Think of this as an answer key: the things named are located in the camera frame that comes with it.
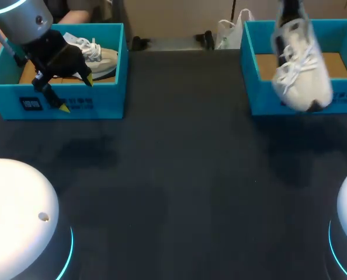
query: cardboard bottom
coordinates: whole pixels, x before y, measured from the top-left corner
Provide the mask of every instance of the cardboard bottom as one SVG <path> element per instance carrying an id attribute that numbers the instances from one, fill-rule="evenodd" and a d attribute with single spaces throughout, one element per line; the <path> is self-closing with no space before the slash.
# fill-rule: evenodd
<path id="1" fill-rule="evenodd" d="M 36 69 L 31 61 L 28 61 L 22 76 L 20 77 L 19 84 L 32 84 L 32 80 L 36 76 Z M 113 83 L 115 82 L 115 77 L 110 77 L 102 80 L 95 80 L 94 83 Z M 58 84 L 58 83 L 83 83 L 82 80 L 78 78 L 53 78 L 49 81 L 50 84 Z"/>
<path id="2" fill-rule="evenodd" d="M 256 54 L 255 56 L 261 79 L 272 80 L 277 68 L 276 56 L 274 54 Z M 324 52 L 323 57 L 331 78 L 347 79 L 347 69 L 338 52 Z"/>

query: dark tabletop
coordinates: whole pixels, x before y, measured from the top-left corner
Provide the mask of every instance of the dark tabletop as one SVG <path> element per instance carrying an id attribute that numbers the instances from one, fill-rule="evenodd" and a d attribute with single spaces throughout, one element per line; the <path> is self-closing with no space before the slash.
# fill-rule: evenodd
<path id="1" fill-rule="evenodd" d="M 250 116 L 237 51 L 130 53 L 115 121 L 3 121 L 39 169 L 83 280 L 324 280 L 347 115 Z"/>

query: wall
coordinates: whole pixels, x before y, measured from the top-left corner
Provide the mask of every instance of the wall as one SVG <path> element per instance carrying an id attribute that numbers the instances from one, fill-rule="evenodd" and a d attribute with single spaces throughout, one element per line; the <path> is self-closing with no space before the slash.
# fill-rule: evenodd
<path id="1" fill-rule="evenodd" d="M 220 19 L 230 19 L 233 0 L 114 0 L 124 1 L 131 35 L 150 38 L 187 37 L 216 32 Z M 347 18 L 346 0 L 305 0 L 311 18 Z M 237 0 L 235 20 L 248 8 L 256 19 L 276 19 L 278 0 Z"/>

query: shoelace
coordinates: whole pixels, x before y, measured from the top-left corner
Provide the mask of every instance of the shoelace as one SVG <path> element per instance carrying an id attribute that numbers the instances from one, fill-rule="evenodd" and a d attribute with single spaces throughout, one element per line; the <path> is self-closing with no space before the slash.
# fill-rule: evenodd
<path id="1" fill-rule="evenodd" d="M 79 48 L 82 51 L 83 55 L 86 55 L 90 60 L 101 60 L 101 46 L 99 44 L 96 44 L 96 40 L 94 38 L 92 42 L 89 42 L 85 38 L 78 38 L 76 44 L 80 45 Z"/>
<path id="2" fill-rule="evenodd" d="M 310 44 L 299 60 L 291 45 L 285 47 L 282 56 L 285 57 L 287 62 L 277 69 L 277 83 L 284 87 L 284 95 L 301 72 L 313 70 L 317 67 L 318 60 L 313 57 L 312 50 L 313 45 Z"/>

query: blue light ring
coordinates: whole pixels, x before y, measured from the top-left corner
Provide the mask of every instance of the blue light ring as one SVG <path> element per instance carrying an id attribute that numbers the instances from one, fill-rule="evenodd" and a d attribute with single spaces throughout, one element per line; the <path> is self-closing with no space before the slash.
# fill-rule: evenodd
<path id="1" fill-rule="evenodd" d="M 17 1 L 17 3 L 14 3 L 14 4 L 12 4 L 12 5 L 8 6 L 8 7 L 5 7 L 5 8 L 3 8 L 3 9 L 0 9 L 0 14 L 9 12 L 9 11 L 11 11 L 12 9 L 15 9 L 15 8 L 21 6 L 21 4 L 23 4 L 23 3 L 26 2 L 26 1 L 27 1 L 27 0 L 19 0 L 19 1 Z"/>
<path id="2" fill-rule="evenodd" d="M 332 241 L 331 241 L 331 222 L 332 222 L 332 221 L 330 220 L 330 221 L 329 221 L 329 228 L 328 228 L 329 246 L 330 246 L 330 248 L 331 248 L 332 254 L 333 254 L 333 256 L 334 256 L 334 258 L 335 258 L 335 260 L 336 260 L 338 266 L 339 266 L 340 269 L 343 271 L 343 273 L 345 273 L 346 276 L 347 276 L 347 271 L 343 268 L 343 266 L 341 265 L 341 263 L 338 261 L 338 259 L 337 259 L 337 257 L 336 257 L 336 254 L 335 254 L 335 252 L 334 252 L 334 250 L 333 250 L 333 247 L 332 247 Z"/>
<path id="3" fill-rule="evenodd" d="M 66 272 L 66 269 L 68 267 L 68 264 L 70 263 L 70 260 L 71 260 L 71 256 L 72 256 L 72 251 L 74 249 L 74 234 L 72 232 L 72 229 L 70 228 L 71 230 L 71 249 L 70 249 L 70 253 L 68 255 L 68 259 L 67 259 L 67 262 L 66 264 L 64 265 L 61 273 L 58 275 L 58 277 L 55 279 L 55 280 L 60 280 L 62 278 L 62 276 L 64 275 L 64 273 Z"/>

